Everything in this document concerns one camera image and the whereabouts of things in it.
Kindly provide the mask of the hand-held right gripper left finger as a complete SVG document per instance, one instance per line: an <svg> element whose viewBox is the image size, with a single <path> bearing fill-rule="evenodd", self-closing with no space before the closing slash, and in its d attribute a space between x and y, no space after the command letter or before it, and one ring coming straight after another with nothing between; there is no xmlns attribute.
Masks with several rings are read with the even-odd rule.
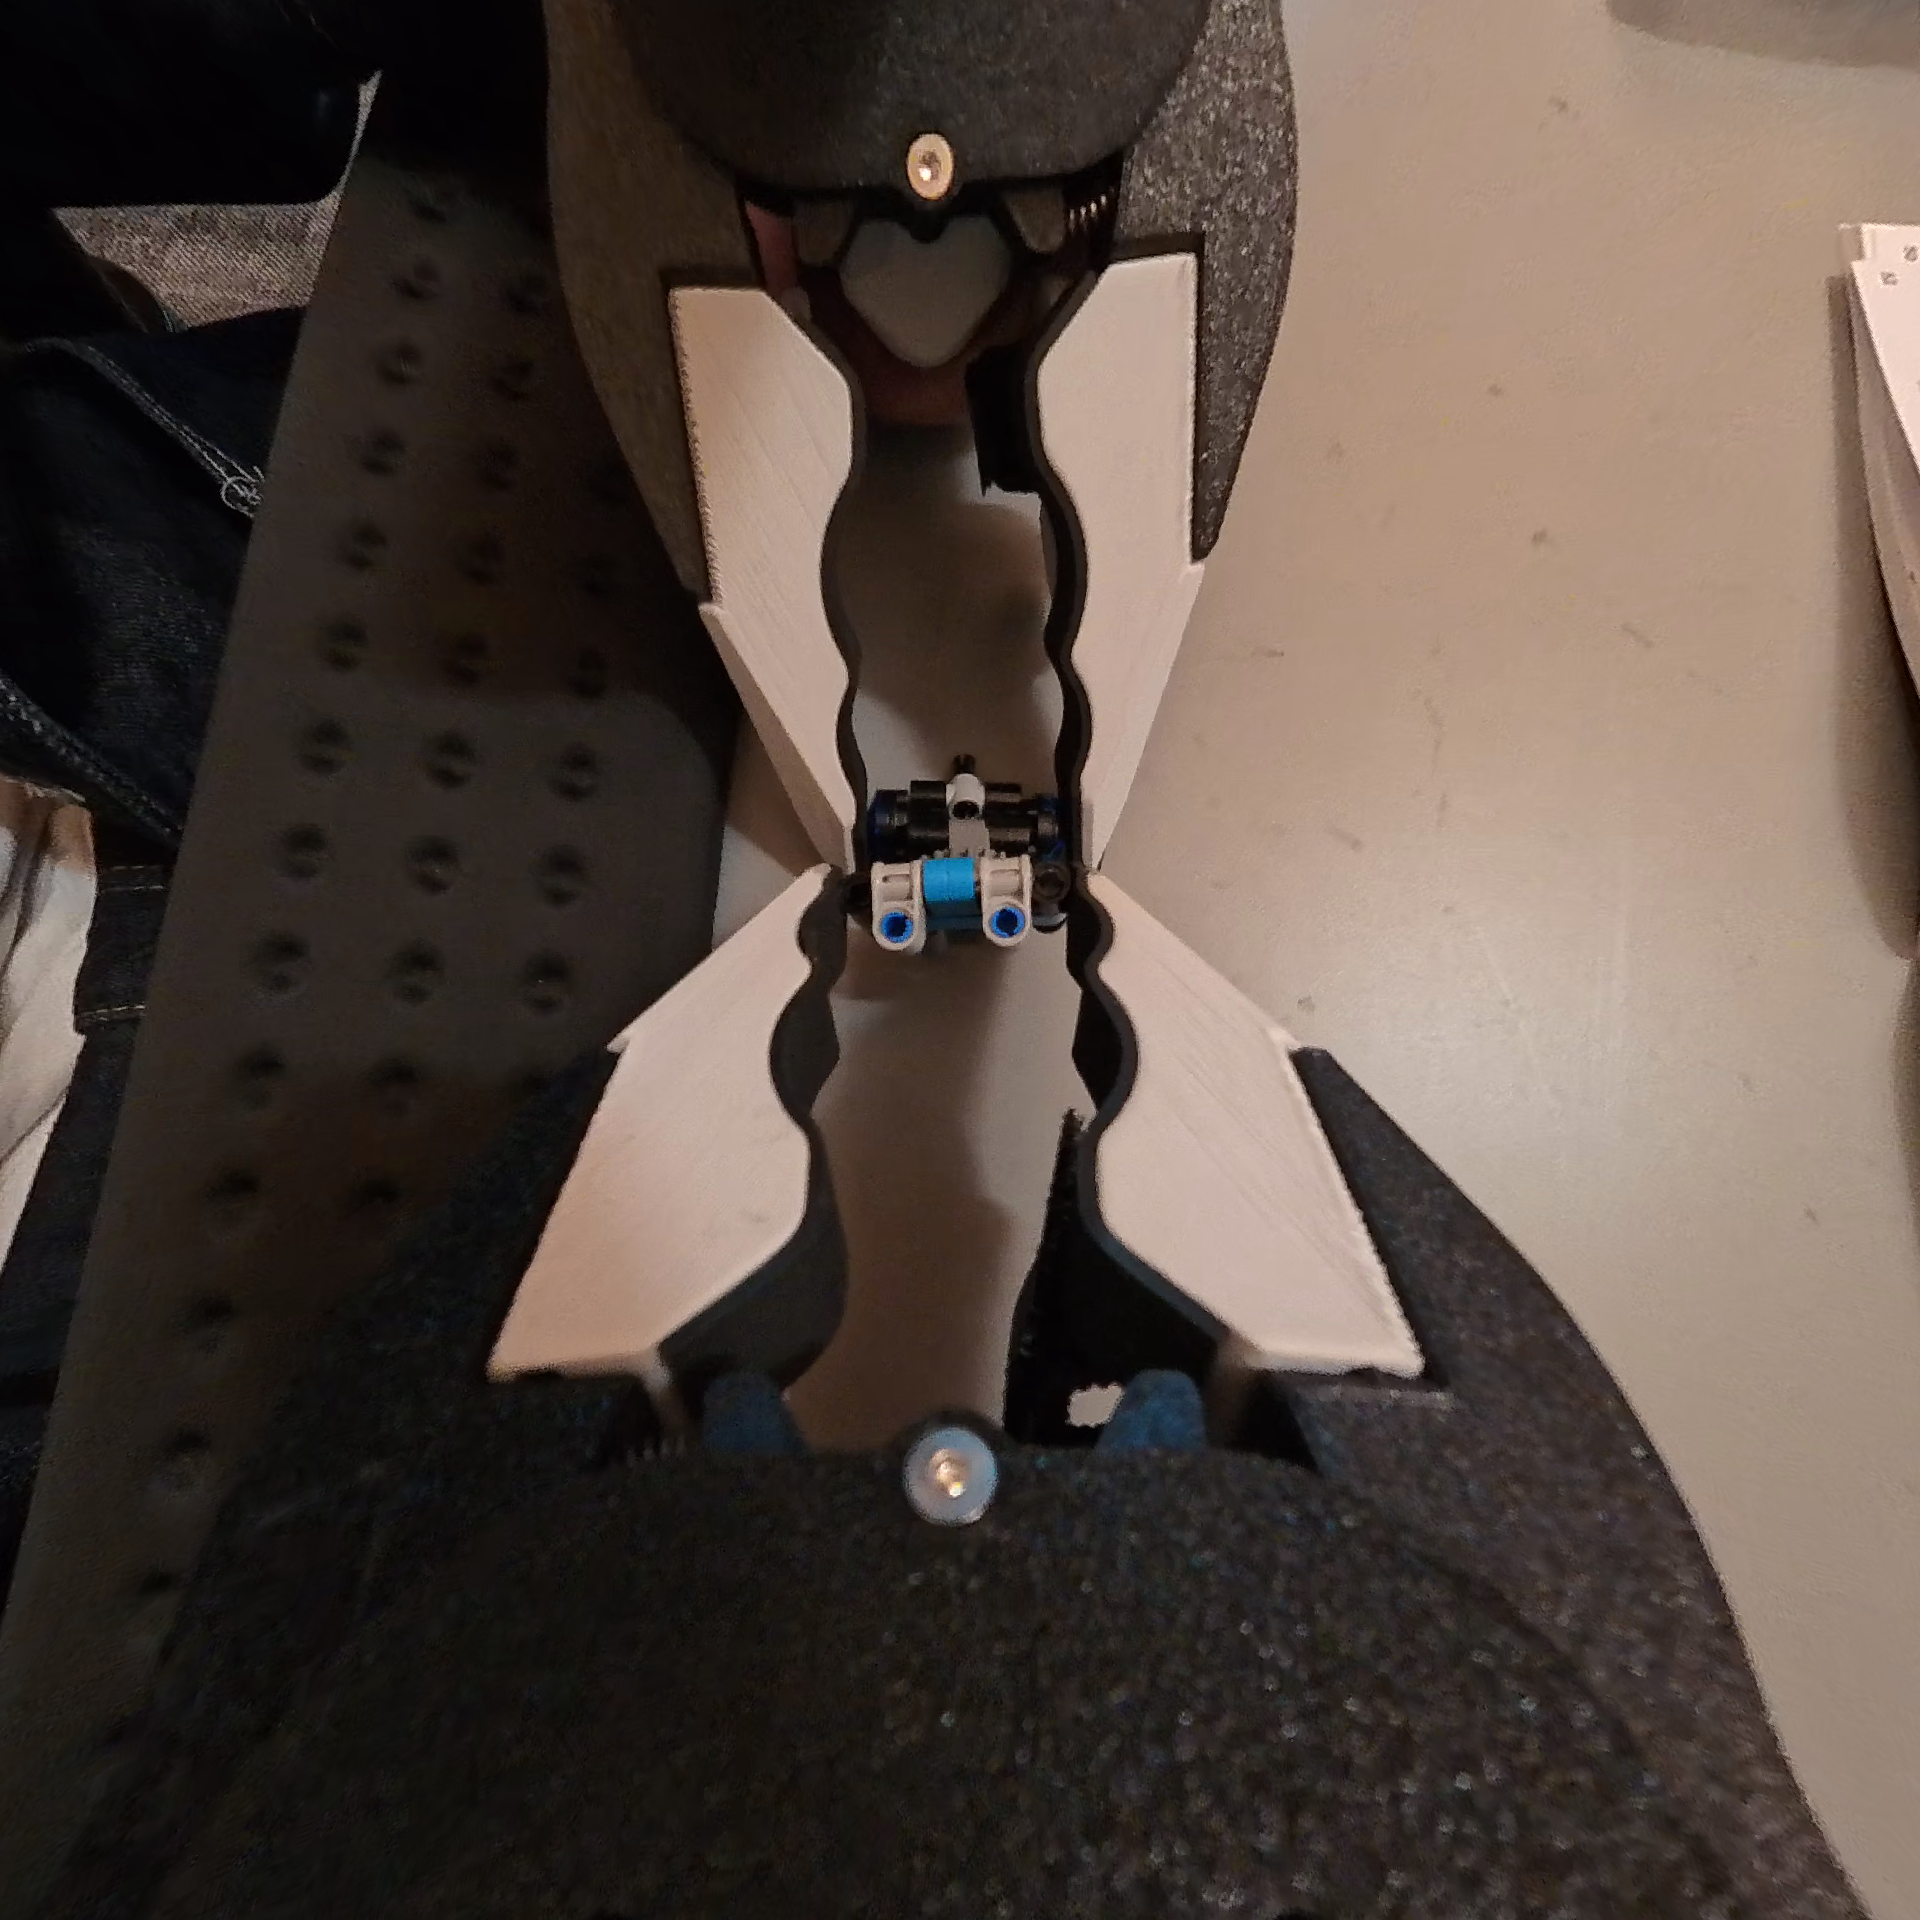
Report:
<svg viewBox="0 0 1920 1920"><path fill-rule="evenodd" d="M816 866L615 1043L487 1371L794 1383L837 1333L847 1247L810 1108L837 1067L845 878Z"/></svg>

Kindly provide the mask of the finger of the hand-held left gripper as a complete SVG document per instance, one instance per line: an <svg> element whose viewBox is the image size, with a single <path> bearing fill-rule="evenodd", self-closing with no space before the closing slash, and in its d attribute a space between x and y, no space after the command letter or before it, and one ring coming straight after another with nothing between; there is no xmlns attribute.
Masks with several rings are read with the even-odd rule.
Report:
<svg viewBox="0 0 1920 1920"><path fill-rule="evenodd" d="M810 845L852 866L850 670L824 604L828 528L854 460L850 387L762 290L681 285L669 317L709 562L702 619Z"/></svg>
<svg viewBox="0 0 1920 1920"><path fill-rule="evenodd" d="M1086 548L1069 662L1088 694L1078 775L1096 866L1136 780L1202 562L1192 558L1197 262L1113 262L1039 358L1039 435Z"/></svg>

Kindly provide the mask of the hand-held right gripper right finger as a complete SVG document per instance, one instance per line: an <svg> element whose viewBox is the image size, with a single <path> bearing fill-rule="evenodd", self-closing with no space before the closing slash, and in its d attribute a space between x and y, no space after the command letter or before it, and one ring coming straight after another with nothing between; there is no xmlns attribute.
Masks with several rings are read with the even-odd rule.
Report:
<svg viewBox="0 0 1920 1920"><path fill-rule="evenodd" d="M1261 1371L1416 1378L1288 1032L1102 872L1071 903L1066 950L1094 1254L1071 1307L1094 1380L1205 1370L1220 1349Z"/></svg>

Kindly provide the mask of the black gear brick assembly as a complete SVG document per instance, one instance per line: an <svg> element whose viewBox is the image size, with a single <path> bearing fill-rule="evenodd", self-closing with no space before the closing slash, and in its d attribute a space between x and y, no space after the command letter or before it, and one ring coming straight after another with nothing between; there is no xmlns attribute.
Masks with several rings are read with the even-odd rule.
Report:
<svg viewBox="0 0 1920 1920"><path fill-rule="evenodd" d="M1058 796L982 780L970 756L946 778L877 788L847 914L885 954L938 941L1014 948L1064 925L1066 822Z"/></svg>

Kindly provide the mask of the grey desk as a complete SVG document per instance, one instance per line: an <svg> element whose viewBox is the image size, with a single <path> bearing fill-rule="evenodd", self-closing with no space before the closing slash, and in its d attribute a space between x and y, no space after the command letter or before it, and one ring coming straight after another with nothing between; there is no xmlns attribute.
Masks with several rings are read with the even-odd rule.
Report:
<svg viewBox="0 0 1920 1920"><path fill-rule="evenodd" d="M1916 4L1286 4L1297 239L1111 875L1518 1243L1916 1915L1916 752L1838 229Z"/></svg>

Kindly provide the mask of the person's left hand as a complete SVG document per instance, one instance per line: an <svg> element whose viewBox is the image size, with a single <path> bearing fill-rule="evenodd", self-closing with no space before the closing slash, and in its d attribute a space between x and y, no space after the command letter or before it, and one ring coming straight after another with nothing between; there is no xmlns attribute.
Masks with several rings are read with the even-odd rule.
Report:
<svg viewBox="0 0 1920 1920"><path fill-rule="evenodd" d="M837 264L806 270L790 220L753 204L745 210L768 293L806 300L810 325L847 360L879 420L958 422L969 366L1028 328L1014 254L988 216L961 216L926 243L869 216Z"/></svg>

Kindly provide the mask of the black studded mat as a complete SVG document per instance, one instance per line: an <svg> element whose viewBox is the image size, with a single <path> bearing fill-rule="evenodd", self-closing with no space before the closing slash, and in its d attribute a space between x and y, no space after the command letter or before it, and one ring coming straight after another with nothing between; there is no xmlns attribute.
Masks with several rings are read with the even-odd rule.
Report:
<svg viewBox="0 0 1920 1920"><path fill-rule="evenodd" d="M543 139L398 104L278 408L16 1562L4 1915L318 1328L712 920L736 707L574 342Z"/></svg>

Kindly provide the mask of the person's denim jacket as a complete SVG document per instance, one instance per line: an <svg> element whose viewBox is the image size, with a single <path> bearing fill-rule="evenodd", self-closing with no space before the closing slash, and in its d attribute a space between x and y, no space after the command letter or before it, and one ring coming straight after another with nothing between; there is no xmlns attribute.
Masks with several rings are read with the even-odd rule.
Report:
<svg viewBox="0 0 1920 1920"><path fill-rule="evenodd" d="M97 858L80 1062L4 1259L4 1584L302 319L289 306L4 358L4 773L80 800Z"/></svg>

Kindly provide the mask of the person's white shirt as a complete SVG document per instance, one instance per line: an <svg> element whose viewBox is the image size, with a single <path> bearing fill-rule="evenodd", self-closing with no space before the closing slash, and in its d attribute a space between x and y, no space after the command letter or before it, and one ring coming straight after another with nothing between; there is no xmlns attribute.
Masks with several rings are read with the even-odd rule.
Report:
<svg viewBox="0 0 1920 1920"><path fill-rule="evenodd" d="M72 995L93 898L84 810L1 780L1 1247L80 1055Z"/></svg>

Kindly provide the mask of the building instruction booklet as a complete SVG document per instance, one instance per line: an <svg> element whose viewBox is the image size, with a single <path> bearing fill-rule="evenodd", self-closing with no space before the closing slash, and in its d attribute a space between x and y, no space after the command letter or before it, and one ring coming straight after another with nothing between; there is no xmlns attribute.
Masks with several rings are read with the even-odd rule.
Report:
<svg viewBox="0 0 1920 1920"><path fill-rule="evenodd" d="M1858 435L1892 624L1918 683L1918 223L1840 229L1854 293Z"/></svg>

